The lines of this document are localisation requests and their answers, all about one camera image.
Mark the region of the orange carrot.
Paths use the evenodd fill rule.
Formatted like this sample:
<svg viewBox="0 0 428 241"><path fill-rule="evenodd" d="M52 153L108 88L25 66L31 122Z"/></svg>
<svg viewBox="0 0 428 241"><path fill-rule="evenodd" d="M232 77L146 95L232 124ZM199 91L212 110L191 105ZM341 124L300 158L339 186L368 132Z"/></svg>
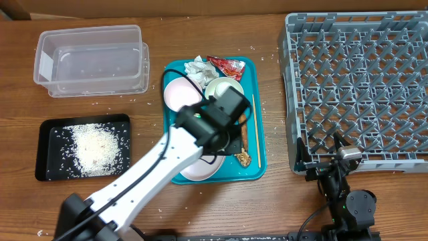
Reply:
<svg viewBox="0 0 428 241"><path fill-rule="evenodd" d="M243 113L240 117L239 117L239 124L241 126L241 138L242 138L242 143L243 143L243 148L245 150L245 152L248 152L248 136L247 136L247 118L246 115Z"/></svg>

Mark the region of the large white plate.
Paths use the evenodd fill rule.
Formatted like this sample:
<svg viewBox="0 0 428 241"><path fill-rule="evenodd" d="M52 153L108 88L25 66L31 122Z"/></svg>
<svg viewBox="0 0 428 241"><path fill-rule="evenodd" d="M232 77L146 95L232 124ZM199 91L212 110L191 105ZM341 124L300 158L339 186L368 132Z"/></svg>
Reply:
<svg viewBox="0 0 428 241"><path fill-rule="evenodd" d="M225 156L204 155L180 174L190 181L203 181L213 176L222 166Z"/></svg>

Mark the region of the small white cup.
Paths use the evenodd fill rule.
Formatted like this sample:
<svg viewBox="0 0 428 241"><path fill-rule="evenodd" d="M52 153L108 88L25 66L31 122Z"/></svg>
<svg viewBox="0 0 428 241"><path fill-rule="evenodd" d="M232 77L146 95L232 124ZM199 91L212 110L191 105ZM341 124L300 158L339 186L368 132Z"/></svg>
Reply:
<svg viewBox="0 0 428 241"><path fill-rule="evenodd" d="M214 97L216 99L220 98L223 95L223 93L229 87L232 87L232 84L230 82L220 82L220 83L218 83L218 85L216 85L216 87L215 87Z"/></svg>

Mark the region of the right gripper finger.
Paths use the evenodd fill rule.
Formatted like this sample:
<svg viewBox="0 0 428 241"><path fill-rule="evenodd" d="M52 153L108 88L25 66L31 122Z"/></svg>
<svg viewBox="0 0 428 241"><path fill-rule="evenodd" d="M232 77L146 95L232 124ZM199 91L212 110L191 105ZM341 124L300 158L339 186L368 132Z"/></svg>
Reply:
<svg viewBox="0 0 428 241"><path fill-rule="evenodd" d="M301 137L297 138L296 164L311 162L311 156Z"/></svg>
<svg viewBox="0 0 428 241"><path fill-rule="evenodd" d="M333 133L333 139L336 150L339 150L341 147L350 146L350 143L338 132Z"/></svg>

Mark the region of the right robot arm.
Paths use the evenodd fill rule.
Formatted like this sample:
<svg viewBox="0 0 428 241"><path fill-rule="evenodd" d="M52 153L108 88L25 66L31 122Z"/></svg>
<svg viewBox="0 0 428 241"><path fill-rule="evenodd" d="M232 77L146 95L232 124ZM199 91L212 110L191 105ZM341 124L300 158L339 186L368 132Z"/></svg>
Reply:
<svg viewBox="0 0 428 241"><path fill-rule="evenodd" d="M309 163L309 153L301 140L297 141L296 163L306 172L306 181L316 181L318 191L326 198L326 204L318 208L300 226L297 232L288 234L289 240L380 240L378 232L370 230L375 224L376 195L366 189L352 191L346 176L354 171L362 160L360 149L337 132L333 134L335 156L329 162ZM319 232L305 230L307 224L323 210L329 210L330 225Z"/></svg>

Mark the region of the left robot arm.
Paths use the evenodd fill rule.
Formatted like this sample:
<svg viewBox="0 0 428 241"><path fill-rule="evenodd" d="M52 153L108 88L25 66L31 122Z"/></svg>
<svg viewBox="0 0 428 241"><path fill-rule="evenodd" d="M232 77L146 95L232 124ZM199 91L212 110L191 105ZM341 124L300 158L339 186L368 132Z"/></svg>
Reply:
<svg viewBox="0 0 428 241"><path fill-rule="evenodd" d="M87 199L62 204L55 240L125 240L144 206L180 171L228 144L247 104L184 106L161 140L128 171Z"/></svg>

